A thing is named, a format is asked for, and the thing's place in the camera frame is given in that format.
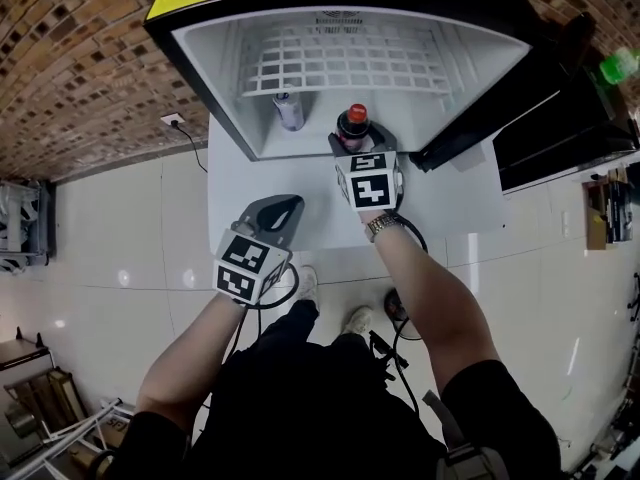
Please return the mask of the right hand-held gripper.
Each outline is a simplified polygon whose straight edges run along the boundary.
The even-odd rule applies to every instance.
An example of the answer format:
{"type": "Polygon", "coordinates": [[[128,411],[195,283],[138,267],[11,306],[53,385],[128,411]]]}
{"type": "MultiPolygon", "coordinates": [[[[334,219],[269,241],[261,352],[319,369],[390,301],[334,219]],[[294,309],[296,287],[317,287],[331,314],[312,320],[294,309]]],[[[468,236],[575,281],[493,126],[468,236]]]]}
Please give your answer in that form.
{"type": "Polygon", "coordinates": [[[369,136],[371,152],[350,155],[339,135],[328,135],[338,184],[356,212],[396,210],[403,194],[403,176],[395,153],[397,139],[382,125],[371,125],[369,136]]]}

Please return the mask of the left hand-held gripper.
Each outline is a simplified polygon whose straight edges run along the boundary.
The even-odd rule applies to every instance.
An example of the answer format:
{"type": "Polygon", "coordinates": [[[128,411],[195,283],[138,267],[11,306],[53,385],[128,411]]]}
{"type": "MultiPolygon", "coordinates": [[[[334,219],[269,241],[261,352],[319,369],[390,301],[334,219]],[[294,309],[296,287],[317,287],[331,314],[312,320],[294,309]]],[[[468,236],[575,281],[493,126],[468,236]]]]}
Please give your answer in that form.
{"type": "Polygon", "coordinates": [[[289,248],[305,208],[296,194],[280,194],[251,203],[222,235],[214,255],[213,288],[256,305],[280,280],[289,248]]]}

